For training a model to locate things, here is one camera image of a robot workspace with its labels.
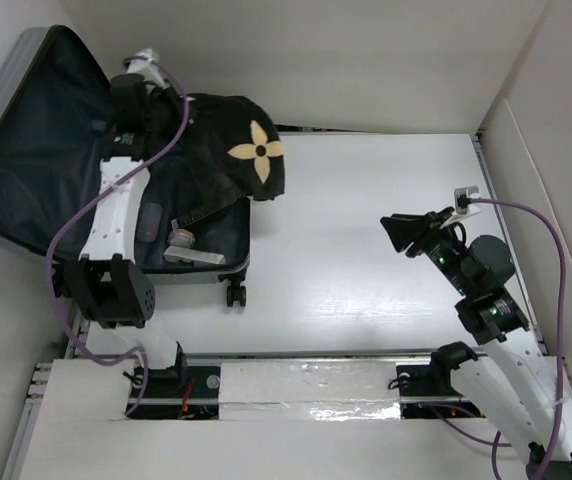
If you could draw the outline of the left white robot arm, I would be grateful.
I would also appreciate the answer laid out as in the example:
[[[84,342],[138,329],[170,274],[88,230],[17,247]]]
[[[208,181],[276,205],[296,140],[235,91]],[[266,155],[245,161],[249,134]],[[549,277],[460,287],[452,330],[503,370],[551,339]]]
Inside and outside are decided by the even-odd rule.
[[[126,73],[110,82],[113,115],[104,136],[100,192],[88,238],[79,258],[64,266],[64,279],[83,316],[147,352],[149,374],[167,396],[188,387],[188,371],[178,342],[154,321],[153,283],[136,264],[135,244],[143,194],[150,180],[144,163],[161,150],[161,134],[179,125],[176,101],[166,113],[154,101],[162,80]]]

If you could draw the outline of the dark glossy rectangular box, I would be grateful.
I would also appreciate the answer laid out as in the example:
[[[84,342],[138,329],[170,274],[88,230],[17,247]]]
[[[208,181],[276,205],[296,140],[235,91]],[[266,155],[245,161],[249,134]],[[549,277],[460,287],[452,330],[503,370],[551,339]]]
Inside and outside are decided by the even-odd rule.
[[[221,209],[200,207],[178,214],[170,220],[170,227],[172,230],[194,232],[208,228],[235,229],[238,223],[233,205],[228,205]]]

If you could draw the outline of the black towel with beige flowers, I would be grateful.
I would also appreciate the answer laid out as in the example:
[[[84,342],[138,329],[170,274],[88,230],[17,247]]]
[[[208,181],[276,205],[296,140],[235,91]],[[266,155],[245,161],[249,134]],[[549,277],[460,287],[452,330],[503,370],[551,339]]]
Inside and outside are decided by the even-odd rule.
[[[244,96],[188,95],[190,120],[173,149],[150,167],[143,202],[169,220],[195,208],[285,193],[284,144],[271,118]]]

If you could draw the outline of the grey hard-shell suitcase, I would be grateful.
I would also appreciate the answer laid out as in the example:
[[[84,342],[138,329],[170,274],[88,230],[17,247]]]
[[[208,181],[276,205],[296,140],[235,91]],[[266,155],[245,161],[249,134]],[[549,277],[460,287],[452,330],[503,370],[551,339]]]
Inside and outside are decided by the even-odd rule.
[[[0,238],[36,255],[52,253],[59,295],[70,294],[64,266],[77,261],[93,222],[83,207],[100,193],[104,136],[113,115],[110,82],[79,36],[63,25],[24,31],[0,70]],[[152,165],[179,142],[189,120],[175,133],[161,134]],[[222,254],[224,265],[167,262],[172,229],[162,213],[156,240],[136,240],[137,266],[155,281],[226,282],[227,303],[244,304],[250,201],[232,205],[235,229],[190,231],[192,249]]]

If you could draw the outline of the clear plastic travel bottle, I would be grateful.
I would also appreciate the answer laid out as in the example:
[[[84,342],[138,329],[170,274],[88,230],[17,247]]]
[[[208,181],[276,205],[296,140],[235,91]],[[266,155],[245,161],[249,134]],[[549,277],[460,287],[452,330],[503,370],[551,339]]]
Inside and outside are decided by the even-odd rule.
[[[157,203],[146,203],[140,208],[136,240],[143,243],[152,243],[156,240],[163,209]]]

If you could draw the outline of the small round pink jar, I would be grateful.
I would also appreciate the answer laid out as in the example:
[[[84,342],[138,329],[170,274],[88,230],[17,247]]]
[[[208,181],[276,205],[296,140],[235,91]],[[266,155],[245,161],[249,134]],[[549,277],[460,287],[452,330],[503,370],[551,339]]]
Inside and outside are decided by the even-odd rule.
[[[192,249],[195,242],[195,235],[185,229],[173,229],[168,235],[168,244],[170,246]]]

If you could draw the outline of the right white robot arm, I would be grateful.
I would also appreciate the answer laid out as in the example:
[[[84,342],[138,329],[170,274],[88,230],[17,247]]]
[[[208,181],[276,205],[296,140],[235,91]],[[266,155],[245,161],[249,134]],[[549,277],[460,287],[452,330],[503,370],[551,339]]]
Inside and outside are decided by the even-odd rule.
[[[454,390],[479,409],[525,463],[528,478],[572,479],[572,399],[505,287],[515,273],[507,244],[492,235],[463,241],[451,207],[380,223],[396,252],[426,256],[461,295],[460,322],[508,381],[500,386],[471,347],[453,342],[431,354],[431,387]]]

